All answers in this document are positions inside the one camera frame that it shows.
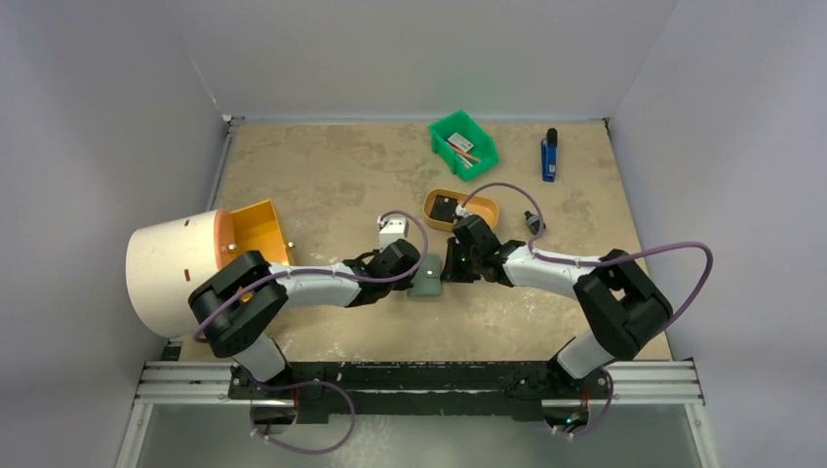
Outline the tan oval tray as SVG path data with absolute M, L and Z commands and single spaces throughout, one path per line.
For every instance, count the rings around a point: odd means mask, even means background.
M 468 198 L 468 195 L 455 190 L 437 188 L 431 190 L 424 199 L 422 211 L 425 215 L 425 223 L 433 229 L 451 232 L 453 224 L 440 222 L 429 216 L 434 200 L 438 195 L 453 197 L 457 200 L 457 203 L 464 202 Z M 473 215 L 479 215 L 491 228 L 497 227 L 499 220 L 499 206 L 494 200 L 480 195 L 475 195 L 466 206 L 473 212 Z

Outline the white cylinder drum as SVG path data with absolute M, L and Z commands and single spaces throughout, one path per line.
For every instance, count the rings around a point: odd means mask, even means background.
M 198 322 L 187 299 L 232 257 L 231 214 L 213 210 L 141 228 L 130 238 L 125 275 L 139 319 L 154 333 L 176 338 Z

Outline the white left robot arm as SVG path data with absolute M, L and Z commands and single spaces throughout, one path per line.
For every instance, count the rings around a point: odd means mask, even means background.
M 420 264 L 419 251 L 404 239 L 325 267 L 290 267 L 249 251 L 190 294 L 194 336 L 208 343 L 216 357 L 245 368 L 265 398 L 277 399 L 290 389 L 290 365 L 265 330 L 280 312 L 374 304 L 410 288 Z

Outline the orange drawer tray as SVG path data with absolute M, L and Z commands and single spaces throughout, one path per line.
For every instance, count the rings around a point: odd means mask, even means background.
M 285 239 L 269 199 L 235 211 L 218 210 L 214 229 L 217 268 L 247 251 L 259 251 L 270 262 L 294 263 L 292 244 Z

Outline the small items in bin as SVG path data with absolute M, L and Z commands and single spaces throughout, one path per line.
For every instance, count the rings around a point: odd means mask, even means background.
M 479 157 L 471 153 L 471 150 L 474 148 L 474 143 L 465 136 L 459 133 L 453 133 L 446 137 L 446 143 L 460 158 L 464 167 L 470 168 L 481 162 Z

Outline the aluminium frame rail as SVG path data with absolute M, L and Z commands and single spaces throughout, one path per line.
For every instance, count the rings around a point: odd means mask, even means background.
M 139 378 L 138 405 L 230 404 L 231 365 L 218 362 L 148 362 Z M 615 405 L 703 405 L 692 361 L 632 361 L 608 367 Z

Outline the black credit card stack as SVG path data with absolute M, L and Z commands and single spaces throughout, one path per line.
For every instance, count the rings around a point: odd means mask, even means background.
M 453 224 L 457 200 L 453 197 L 438 195 L 430 210 L 429 216 L 437 221 Z

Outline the teal card holder wallet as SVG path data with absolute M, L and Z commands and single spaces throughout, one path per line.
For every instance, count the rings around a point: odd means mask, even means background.
M 442 260 L 435 253 L 427 254 L 407 289 L 409 300 L 437 300 L 442 296 Z

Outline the black grey knob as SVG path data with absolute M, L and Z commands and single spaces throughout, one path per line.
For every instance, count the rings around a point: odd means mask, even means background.
M 531 211 L 524 211 L 525 224 L 533 236 L 543 233 L 547 227 L 543 218 Z

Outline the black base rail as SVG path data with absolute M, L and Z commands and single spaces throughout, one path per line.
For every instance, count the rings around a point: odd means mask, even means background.
M 574 379 L 548 361 L 298 362 L 257 383 L 232 369 L 228 396 L 295 406 L 301 424 L 334 414 L 507 416 L 562 425 L 610 393 L 605 372 Z

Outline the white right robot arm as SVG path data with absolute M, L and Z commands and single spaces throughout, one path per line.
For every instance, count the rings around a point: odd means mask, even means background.
M 603 257 L 561 263 L 540 259 L 527 243 L 502 243 L 484 219 L 471 214 L 452 226 L 449 262 L 468 277 L 509 288 L 532 288 L 571 298 L 579 304 L 589 331 L 567 343 L 549 362 L 547 382 L 569 397 L 586 376 L 613 361 L 631 360 L 667 325 L 673 307 L 634 261 L 605 263 L 626 255 L 614 249 Z

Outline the green plastic bin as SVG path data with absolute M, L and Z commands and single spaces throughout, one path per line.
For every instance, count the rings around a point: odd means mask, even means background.
M 431 149 L 463 181 L 470 181 L 499 163 L 491 136 L 464 110 L 428 126 Z

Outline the blue black lighter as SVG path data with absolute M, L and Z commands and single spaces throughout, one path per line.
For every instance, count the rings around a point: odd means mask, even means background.
M 557 174 L 557 147 L 558 132 L 556 128 L 549 128 L 545 138 L 541 141 L 541 177 L 546 182 L 554 182 Z

